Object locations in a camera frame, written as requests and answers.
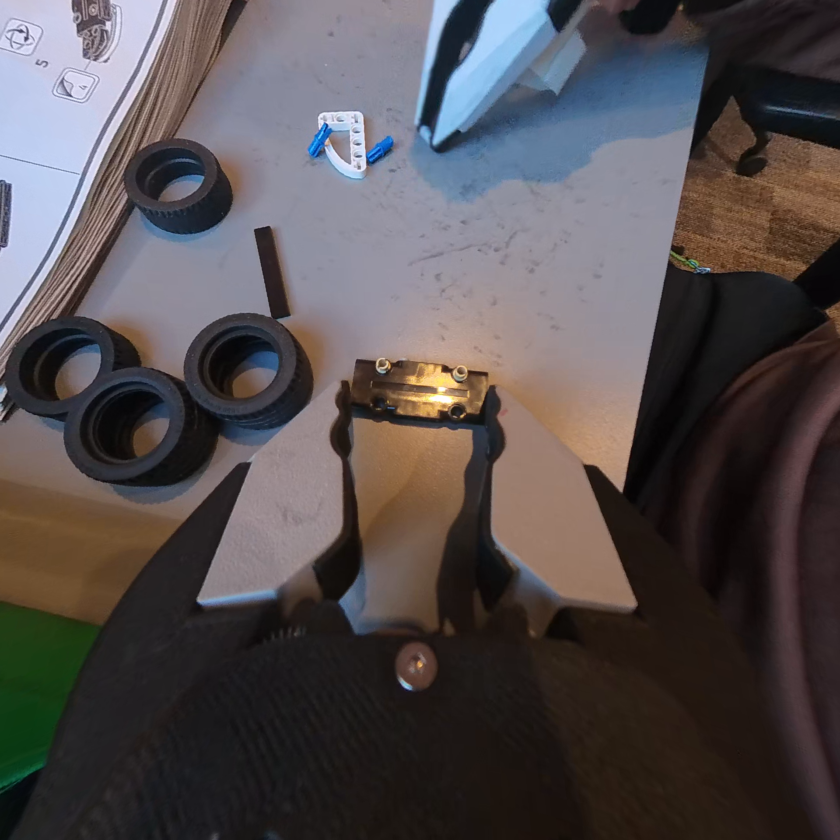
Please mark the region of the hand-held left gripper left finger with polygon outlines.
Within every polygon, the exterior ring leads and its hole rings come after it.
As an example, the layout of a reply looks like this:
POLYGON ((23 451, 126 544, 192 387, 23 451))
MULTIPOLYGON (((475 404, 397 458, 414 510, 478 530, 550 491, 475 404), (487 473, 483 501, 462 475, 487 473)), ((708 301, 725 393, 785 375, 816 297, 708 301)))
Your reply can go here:
POLYGON ((350 384, 332 383, 248 462, 198 604, 340 601, 361 570, 350 384))

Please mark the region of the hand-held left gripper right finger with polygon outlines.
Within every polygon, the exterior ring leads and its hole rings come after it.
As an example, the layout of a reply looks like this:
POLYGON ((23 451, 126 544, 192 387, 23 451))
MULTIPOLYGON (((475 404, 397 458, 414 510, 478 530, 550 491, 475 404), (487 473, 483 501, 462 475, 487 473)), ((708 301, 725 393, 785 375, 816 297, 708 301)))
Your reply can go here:
POLYGON ((445 541, 445 635, 504 612, 528 636, 565 610, 630 616, 637 598, 585 465, 505 389, 489 387, 445 541))

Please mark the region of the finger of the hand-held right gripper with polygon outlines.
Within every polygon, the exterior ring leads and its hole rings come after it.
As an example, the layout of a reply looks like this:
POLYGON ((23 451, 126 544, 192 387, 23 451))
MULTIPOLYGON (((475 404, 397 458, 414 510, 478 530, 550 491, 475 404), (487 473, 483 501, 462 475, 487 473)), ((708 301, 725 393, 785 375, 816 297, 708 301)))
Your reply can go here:
POLYGON ((434 1, 416 103, 420 136, 434 136, 447 85, 471 51, 481 25, 481 1, 434 1))
POLYGON ((447 85, 429 146, 446 151, 512 87, 558 94, 585 54, 579 32, 555 31, 549 1, 481 1, 482 25, 447 85))

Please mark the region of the black toy brick assembly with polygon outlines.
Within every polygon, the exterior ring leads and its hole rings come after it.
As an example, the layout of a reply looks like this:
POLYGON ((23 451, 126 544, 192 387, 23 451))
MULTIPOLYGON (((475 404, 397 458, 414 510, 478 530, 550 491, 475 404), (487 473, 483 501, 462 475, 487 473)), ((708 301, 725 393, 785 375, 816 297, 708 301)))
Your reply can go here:
POLYGON ((350 398, 376 421, 478 425, 490 387, 486 371, 427 361, 357 359, 350 398))

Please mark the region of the grey desk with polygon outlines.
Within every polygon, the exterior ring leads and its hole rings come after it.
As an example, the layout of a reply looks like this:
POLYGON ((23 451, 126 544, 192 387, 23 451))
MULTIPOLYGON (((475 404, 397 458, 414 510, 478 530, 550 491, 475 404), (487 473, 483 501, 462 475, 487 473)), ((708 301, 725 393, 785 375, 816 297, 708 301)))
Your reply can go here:
MULTIPOLYGON (((314 393, 357 358, 474 366, 623 486, 689 158, 706 50, 681 15, 634 36, 593 8, 558 97, 517 88, 437 154, 414 115, 431 4, 247 2, 181 136, 221 161, 231 213, 191 238, 132 213, 80 312, 181 376, 210 322, 268 312, 253 229, 271 226, 288 328, 314 393), (306 154, 317 114, 362 111, 395 149, 362 181, 306 154)), ((177 486, 101 484, 62 426, 2 425, 2 602, 100 624, 142 565, 272 435, 226 427, 177 486)), ((353 420, 364 629, 467 620, 480 430, 353 420)))

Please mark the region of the white curved toy beam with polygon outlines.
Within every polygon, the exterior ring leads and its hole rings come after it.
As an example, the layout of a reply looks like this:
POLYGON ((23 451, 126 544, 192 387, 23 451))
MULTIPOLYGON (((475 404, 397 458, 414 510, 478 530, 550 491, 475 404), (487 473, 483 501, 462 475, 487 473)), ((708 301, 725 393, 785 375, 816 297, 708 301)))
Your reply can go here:
POLYGON ((332 110, 318 115, 318 129, 329 127, 322 152, 341 175, 359 181, 368 167, 364 115, 358 110, 332 110))

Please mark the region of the black rubber toy tire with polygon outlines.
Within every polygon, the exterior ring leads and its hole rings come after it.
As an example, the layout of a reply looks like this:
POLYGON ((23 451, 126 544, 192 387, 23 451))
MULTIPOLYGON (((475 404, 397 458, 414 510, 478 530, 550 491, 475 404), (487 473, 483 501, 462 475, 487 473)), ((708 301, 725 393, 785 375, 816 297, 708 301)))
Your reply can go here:
POLYGON ((7 361, 4 383, 10 401, 21 410, 64 420, 106 376, 140 364, 133 343, 105 324, 84 317, 54 318, 32 328, 16 342, 7 361), (56 382, 61 366, 86 347, 99 351, 98 372, 78 394, 60 398, 56 382))
POLYGON ((233 205, 233 189, 216 156, 192 140, 162 140, 138 151, 123 174, 129 200, 154 227, 174 235, 201 234, 219 224, 233 205), (165 190, 184 177, 200 183, 175 200, 165 190))
POLYGON ((133 366, 105 374, 80 395, 64 428, 66 454, 91 479, 125 487, 170 487, 211 458, 217 421, 180 379, 133 366), (156 446, 138 455, 133 435, 150 410, 164 409, 168 426, 156 446))
POLYGON ((313 391, 311 363, 301 344, 277 320, 257 313, 230 314, 207 325, 188 347, 183 373, 201 408, 219 421, 258 431, 288 423, 313 391), (236 396, 238 368, 259 353, 276 357, 272 380, 256 394, 236 396))

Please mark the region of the person's dark clothing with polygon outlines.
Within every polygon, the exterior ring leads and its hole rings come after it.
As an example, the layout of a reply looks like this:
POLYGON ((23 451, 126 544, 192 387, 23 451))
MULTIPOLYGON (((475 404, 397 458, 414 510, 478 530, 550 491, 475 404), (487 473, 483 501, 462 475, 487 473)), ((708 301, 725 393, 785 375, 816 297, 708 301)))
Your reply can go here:
POLYGON ((838 838, 838 330, 803 289, 667 267, 624 492, 740 637, 838 838))

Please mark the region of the black flat toy bar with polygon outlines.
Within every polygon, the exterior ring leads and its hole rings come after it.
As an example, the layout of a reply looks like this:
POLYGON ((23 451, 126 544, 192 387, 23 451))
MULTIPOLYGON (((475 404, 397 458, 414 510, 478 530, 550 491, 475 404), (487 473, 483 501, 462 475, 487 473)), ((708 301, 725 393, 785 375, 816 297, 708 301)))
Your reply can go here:
POLYGON ((256 228, 254 236, 269 314, 273 319, 288 318, 291 315, 291 309, 275 233, 271 227, 265 226, 256 228))

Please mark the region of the black office chair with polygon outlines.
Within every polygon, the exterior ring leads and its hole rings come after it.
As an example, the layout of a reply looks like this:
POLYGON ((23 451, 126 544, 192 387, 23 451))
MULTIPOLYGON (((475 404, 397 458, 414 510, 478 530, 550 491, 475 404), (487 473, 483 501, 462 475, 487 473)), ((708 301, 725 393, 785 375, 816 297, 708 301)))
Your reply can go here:
POLYGON ((736 172, 755 175, 770 133, 838 148, 839 2, 684 2, 709 45, 691 149, 731 99, 755 143, 736 172))

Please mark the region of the green box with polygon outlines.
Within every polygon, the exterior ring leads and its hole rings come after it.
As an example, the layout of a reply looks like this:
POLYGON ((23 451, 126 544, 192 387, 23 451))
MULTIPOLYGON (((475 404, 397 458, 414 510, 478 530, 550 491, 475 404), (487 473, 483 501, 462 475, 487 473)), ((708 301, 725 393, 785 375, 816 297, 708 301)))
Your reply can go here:
POLYGON ((100 627, 1 603, 1 791, 42 768, 100 627))

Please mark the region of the thick instruction booklet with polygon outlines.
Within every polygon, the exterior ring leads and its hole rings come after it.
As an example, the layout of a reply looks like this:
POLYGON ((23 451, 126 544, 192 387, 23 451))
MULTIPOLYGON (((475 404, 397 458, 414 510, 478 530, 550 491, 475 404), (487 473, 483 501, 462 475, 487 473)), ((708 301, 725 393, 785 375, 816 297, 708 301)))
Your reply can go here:
POLYGON ((1 2, 1 370, 71 314, 131 212, 123 174, 170 139, 229 1, 1 2))

